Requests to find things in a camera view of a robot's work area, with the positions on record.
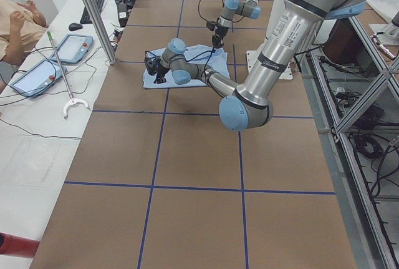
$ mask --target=red cylinder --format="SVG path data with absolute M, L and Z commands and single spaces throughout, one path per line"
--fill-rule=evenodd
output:
M 0 233 L 0 255 L 33 258 L 40 241 Z

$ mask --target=white desk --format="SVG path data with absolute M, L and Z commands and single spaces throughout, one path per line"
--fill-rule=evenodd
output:
M 94 37 L 94 44 L 86 58 L 101 46 L 92 24 L 84 25 L 78 31 L 70 32 L 68 26 L 79 22 L 84 5 L 82 0 L 69 0 L 49 27 L 55 42 L 60 42 L 67 33 L 86 34 Z M 118 25 L 117 8 L 113 0 L 106 0 L 102 19 L 111 35 L 114 25 Z M 50 46 L 47 34 L 37 43 L 37 48 Z M 43 52 L 50 56 L 51 51 Z M 42 60 L 39 53 L 31 54 L 21 66 L 28 70 Z M 89 61 L 97 68 L 91 83 L 83 94 L 75 96 L 86 100 L 92 108 L 108 70 L 107 58 L 102 49 Z M 72 91 L 83 91 L 94 69 L 82 65 L 67 78 Z M 60 79 L 47 93 L 66 90 Z M 20 100 L 7 87 L 0 97 L 0 105 Z M 81 137 L 91 111 L 83 105 L 71 107 L 69 118 L 64 120 L 62 109 L 69 100 L 68 93 L 43 95 L 36 99 L 25 99 L 15 104 L 0 107 L 6 122 L 42 135 Z M 44 139 L 0 122 L 0 231 L 11 235 L 40 240 L 54 208 L 65 176 L 74 158 L 79 140 Z M 29 268 L 31 259 L 0 255 L 0 268 Z

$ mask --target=blue cloth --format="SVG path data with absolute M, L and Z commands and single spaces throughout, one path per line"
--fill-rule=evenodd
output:
M 156 54 L 157 56 L 162 55 L 163 49 L 157 49 L 155 51 L 152 51 L 152 53 Z M 185 52 L 185 57 L 186 60 L 190 60 L 197 56 L 198 54 L 201 54 L 202 52 L 210 51 L 212 50 L 212 47 L 209 46 L 203 46 L 201 44 L 198 44 L 196 46 L 189 46 L 186 48 Z M 209 52 L 204 53 L 203 55 L 200 55 L 198 58 L 195 60 L 192 60 L 190 63 L 197 63 L 197 64 L 205 64 L 206 61 L 209 58 Z M 230 78 L 229 71 L 227 69 L 227 52 L 221 49 L 216 49 L 216 52 L 212 54 L 211 59 L 209 60 L 208 64 L 213 68 L 214 71 L 220 72 L 222 75 L 225 77 Z M 156 88 L 176 88 L 176 87 L 199 87 L 199 86 L 206 86 L 203 82 L 199 80 L 191 80 L 189 83 L 184 84 L 184 85 L 178 85 L 174 82 L 172 78 L 172 72 L 168 71 L 166 74 L 166 82 L 162 84 L 154 84 L 156 76 L 150 76 L 147 72 L 147 70 L 144 70 L 143 74 L 143 82 L 144 82 L 144 88 L 151 88 L 151 89 L 156 89 Z

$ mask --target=tablet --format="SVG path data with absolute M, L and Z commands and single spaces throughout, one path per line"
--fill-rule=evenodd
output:
M 92 44 L 92 36 L 67 34 L 57 46 L 58 57 L 62 63 L 76 64 L 82 60 Z M 54 54 L 49 59 L 57 62 Z
M 42 60 L 9 86 L 20 95 L 36 97 L 53 86 L 60 77 L 62 74 L 57 63 Z

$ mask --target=computer mouse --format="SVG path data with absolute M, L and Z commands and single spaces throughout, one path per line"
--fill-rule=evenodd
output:
M 79 29 L 82 29 L 82 28 L 83 28 L 83 26 L 82 26 L 81 24 L 77 23 L 77 22 L 73 22 L 73 23 L 70 24 L 69 27 L 68 27 L 68 29 L 69 29 L 70 31 L 76 31 L 76 30 L 79 30 Z

